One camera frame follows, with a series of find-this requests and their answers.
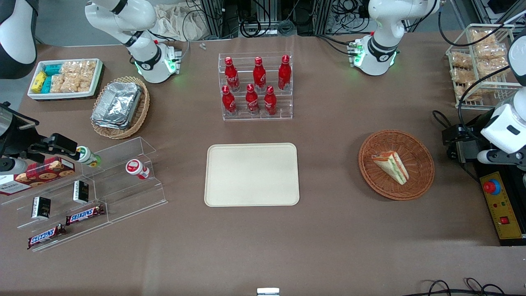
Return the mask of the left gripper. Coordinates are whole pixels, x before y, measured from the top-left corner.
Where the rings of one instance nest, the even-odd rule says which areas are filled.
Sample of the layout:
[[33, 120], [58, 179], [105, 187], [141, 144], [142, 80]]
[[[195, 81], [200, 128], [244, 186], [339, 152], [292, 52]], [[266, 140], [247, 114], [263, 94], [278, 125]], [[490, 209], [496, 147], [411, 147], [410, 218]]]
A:
[[482, 150], [478, 142], [468, 141], [468, 132], [463, 125], [452, 125], [442, 130], [442, 144], [449, 144], [447, 156], [458, 163], [476, 162], [483, 164], [526, 165], [526, 148], [507, 154], [500, 149]]

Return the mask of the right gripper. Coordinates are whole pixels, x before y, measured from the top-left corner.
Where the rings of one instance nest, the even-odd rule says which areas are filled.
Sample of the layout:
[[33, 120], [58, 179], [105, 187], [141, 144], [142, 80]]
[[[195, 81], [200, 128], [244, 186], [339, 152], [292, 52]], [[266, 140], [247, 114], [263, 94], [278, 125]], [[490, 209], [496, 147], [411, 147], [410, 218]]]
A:
[[78, 144], [61, 135], [53, 133], [46, 138], [47, 149], [34, 149], [39, 146], [44, 136], [37, 131], [11, 131], [1, 137], [1, 175], [9, 176], [21, 174], [28, 168], [27, 160], [36, 163], [45, 161], [45, 154], [62, 155], [77, 161], [80, 153], [77, 151]]

